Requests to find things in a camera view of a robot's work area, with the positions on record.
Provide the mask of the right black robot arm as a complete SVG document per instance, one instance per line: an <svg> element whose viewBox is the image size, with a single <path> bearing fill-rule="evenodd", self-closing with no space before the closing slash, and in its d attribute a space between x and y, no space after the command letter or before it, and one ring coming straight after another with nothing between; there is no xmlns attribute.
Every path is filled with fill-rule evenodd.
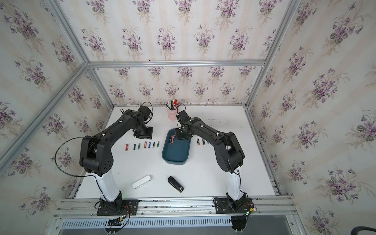
<svg viewBox="0 0 376 235"><path fill-rule="evenodd" d="M189 117L183 114L177 114L176 117L180 124L176 131L177 139L184 140L199 136L208 142L214 149L219 167L228 174L228 198L233 201L243 198L240 172L245 154L236 135L232 132L218 131L206 125L198 117Z"/></svg>

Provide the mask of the teal plastic storage box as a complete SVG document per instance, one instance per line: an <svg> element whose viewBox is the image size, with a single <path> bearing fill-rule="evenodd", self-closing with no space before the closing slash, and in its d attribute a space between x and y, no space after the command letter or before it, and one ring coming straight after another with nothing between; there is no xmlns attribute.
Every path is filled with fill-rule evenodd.
<svg viewBox="0 0 376 235"><path fill-rule="evenodd" d="M168 164L183 165L189 157L191 140L178 140L175 134L175 128L167 133L163 150L162 159Z"/></svg>

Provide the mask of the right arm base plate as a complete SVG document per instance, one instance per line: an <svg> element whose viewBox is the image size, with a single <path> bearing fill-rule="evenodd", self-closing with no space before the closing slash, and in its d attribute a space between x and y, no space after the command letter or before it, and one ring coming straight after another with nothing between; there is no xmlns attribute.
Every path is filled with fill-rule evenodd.
<svg viewBox="0 0 376 235"><path fill-rule="evenodd" d="M239 200L233 200L231 197L213 199L216 214L246 214L254 212L255 207L251 198L246 196Z"/></svg>

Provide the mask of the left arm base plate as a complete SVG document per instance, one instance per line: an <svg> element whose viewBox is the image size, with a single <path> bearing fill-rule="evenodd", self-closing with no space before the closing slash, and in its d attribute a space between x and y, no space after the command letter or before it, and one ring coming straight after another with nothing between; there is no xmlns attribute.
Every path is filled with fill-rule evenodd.
<svg viewBox="0 0 376 235"><path fill-rule="evenodd" d="M136 215L139 205L139 200L122 200L121 202L107 202L100 199L99 207L97 209L97 216L110 215Z"/></svg>

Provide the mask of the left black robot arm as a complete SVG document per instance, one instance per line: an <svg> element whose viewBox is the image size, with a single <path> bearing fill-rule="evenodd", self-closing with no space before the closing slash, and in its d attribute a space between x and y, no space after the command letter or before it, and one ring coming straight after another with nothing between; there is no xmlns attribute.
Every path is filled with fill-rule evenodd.
<svg viewBox="0 0 376 235"><path fill-rule="evenodd" d="M153 128L146 125L151 119L152 110L146 106L140 106L137 111L128 109L102 132L82 139L79 164L95 178L102 200L111 203L122 200L111 171L113 145L129 130L137 139L151 140Z"/></svg>

